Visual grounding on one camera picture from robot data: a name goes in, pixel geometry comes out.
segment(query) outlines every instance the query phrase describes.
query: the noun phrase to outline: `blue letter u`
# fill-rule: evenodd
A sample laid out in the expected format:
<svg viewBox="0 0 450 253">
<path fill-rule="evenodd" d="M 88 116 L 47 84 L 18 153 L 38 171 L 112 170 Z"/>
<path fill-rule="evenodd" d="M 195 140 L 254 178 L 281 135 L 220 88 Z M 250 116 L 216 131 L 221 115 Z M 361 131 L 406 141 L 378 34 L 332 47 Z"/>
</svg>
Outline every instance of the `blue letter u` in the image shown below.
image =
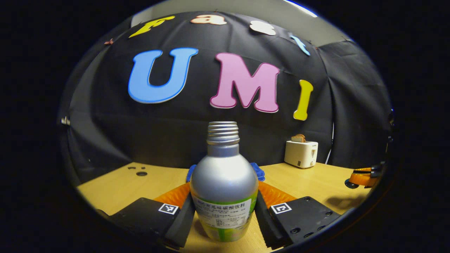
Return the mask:
<svg viewBox="0 0 450 253">
<path fill-rule="evenodd" d="M 170 51 L 174 57 L 169 81 L 161 86 L 153 86 L 150 72 L 156 58 L 162 55 L 161 50 L 140 53 L 133 58 L 135 65 L 128 82 L 130 97 L 139 103 L 157 104 L 177 96 L 184 88 L 188 75 L 191 57 L 198 53 L 196 48 L 176 48 Z"/>
</svg>

